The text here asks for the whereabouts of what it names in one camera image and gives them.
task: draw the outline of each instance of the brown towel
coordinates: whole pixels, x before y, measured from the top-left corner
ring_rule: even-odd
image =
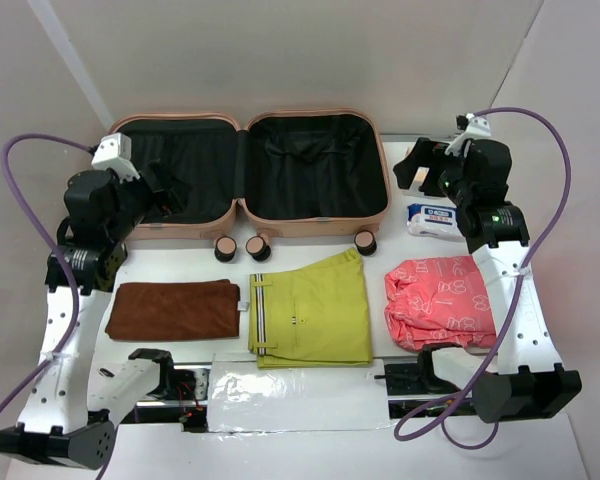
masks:
[[[240,335],[240,288],[229,280],[124,283],[105,332],[112,340],[176,342]]]

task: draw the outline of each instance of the folded clothing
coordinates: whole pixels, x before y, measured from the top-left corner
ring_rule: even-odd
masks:
[[[240,288],[229,280],[124,283],[105,332],[112,340],[177,342],[240,335]]]
[[[298,270],[251,275],[249,350],[260,368],[372,361],[362,258],[351,248]]]
[[[407,350],[427,344],[490,347],[496,339],[487,290],[470,256],[407,260],[385,276],[391,338]]]

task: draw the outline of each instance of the pink bag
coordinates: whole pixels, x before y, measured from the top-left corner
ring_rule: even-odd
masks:
[[[471,256],[407,260],[385,276],[385,287],[385,319],[402,348],[495,342],[487,290]]]

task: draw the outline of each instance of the robotic arm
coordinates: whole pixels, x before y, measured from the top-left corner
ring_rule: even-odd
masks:
[[[581,390],[577,371],[565,371],[542,315],[531,267],[521,269],[529,233],[520,209],[505,200],[511,170],[509,148],[491,136],[486,119],[457,117],[462,133],[450,144],[420,138],[395,173],[409,189],[421,168],[418,190],[448,197],[458,227],[485,282],[496,333],[512,303],[516,277],[523,276],[513,321],[493,362],[472,388],[479,417],[487,423],[550,418]],[[462,389],[482,363],[463,348],[438,346],[421,355],[430,374]]]
[[[154,206],[164,214],[183,209],[159,162],[138,172],[130,158],[128,137],[106,136],[95,149],[94,170],[69,179],[64,194],[69,215],[58,228],[57,243],[80,287],[77,323],[62,352],[53,353],[69,327],[72,294],[51,254],[39,359],[51,363],[36,379],[16,426],[0,431],[0,453],[32,463],[99,468],[111,456],[116,427],[135,403],[147,394],[162,398],[172,388],[169,352],[139,349],[100,391],[87,393],[102,316],[127,258],[123,241]]]

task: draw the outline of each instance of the white and blue package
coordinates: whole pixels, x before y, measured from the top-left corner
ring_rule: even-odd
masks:
[[[407,229],[411,235],[463,240],[458,230],[455,208],[412,203],[407,209],[409,211]]]

